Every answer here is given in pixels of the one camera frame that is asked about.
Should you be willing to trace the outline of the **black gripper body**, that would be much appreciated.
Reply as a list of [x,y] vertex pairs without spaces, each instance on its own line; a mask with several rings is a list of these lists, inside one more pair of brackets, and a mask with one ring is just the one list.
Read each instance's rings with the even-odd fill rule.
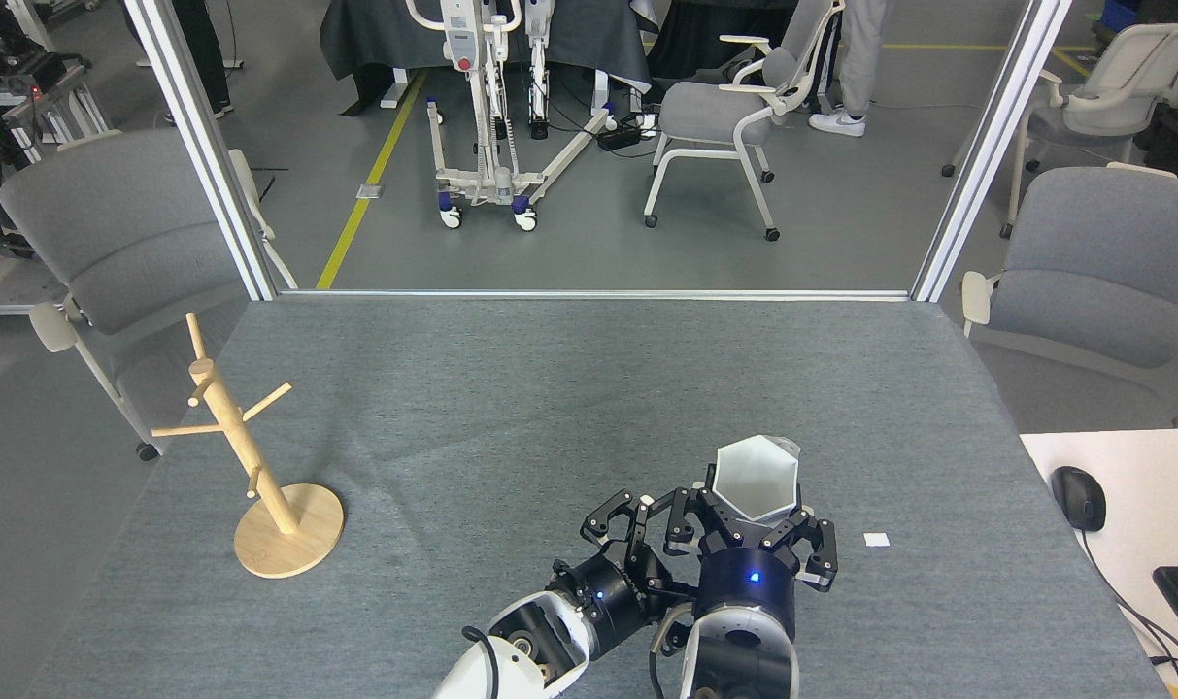
[[794,574],[790,553],[727,548],[700,556],[695,616],[722,605],[759,606],[780,624],[794,624]]
[[548,591],[565,593],[593,631],[589,659],[597,660],[667,609],[694,600],[690,583],[674,580],[650,545],[605,545],[577,566],[552,563]]

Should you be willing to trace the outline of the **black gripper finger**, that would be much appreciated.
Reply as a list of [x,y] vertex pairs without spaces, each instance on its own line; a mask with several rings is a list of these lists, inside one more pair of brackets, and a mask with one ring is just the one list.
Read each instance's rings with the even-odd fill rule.
[[794,579],[826,592],[838,575],[834,525],[812,510],[794,510],[765,534],[765,550],[787,566]]
[[673,488],[664,495],[664,552],[670,556],[704,558],[744,543],[744,515],[707,483]]
[[647,522],[671,505],[673,495],[654,500],[648,495],[629,497],[631,525],[627,532],[627,580],[638,604],[683,604],[694,601],[693,585],[677,582],[646,543]]
[[[598,508],[585,516],[583,525],[581,525],[581,538],[595,545],[633,540],[634,528],[636,528],[637,506],[638,500],[636,496],[633,496],[633,492],[628,490],[628,488],[621,488],[605,503],[600,505]],[[608,522],[620,515],[626,517],[623,534],[613,538],[608,534]]]

